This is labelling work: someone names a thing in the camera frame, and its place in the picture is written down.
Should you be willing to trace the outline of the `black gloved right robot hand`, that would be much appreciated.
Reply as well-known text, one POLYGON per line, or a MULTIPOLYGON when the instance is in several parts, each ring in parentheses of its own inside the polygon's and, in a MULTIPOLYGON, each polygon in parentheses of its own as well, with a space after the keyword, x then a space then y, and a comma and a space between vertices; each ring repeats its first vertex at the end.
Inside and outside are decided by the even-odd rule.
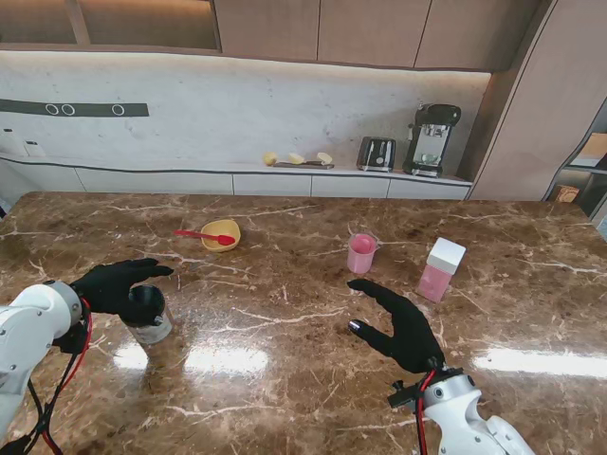
POLYGON ((365 279, 355 279, 347 285, 374 299, 390 314, 393 325, 393 334, 388 336, 359 319, 352 319, 348 322, 352 333, 406 372, 427 373, 443 368, 445 356, 431 326, 409 299, 365 279))

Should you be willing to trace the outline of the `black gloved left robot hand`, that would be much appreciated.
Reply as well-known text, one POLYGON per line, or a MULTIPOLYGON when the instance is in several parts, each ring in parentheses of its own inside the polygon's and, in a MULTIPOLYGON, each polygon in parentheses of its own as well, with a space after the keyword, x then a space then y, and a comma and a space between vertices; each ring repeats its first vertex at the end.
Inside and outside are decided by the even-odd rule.
POLYGON ((131 288, 151 278, 166 277, 174 273, 158 260, 144 258, 113 264, 94 266, 70 287, 89 303, 93 313, 118 315, 123 319, 150 318, 141 303, 129 300, 131 288))

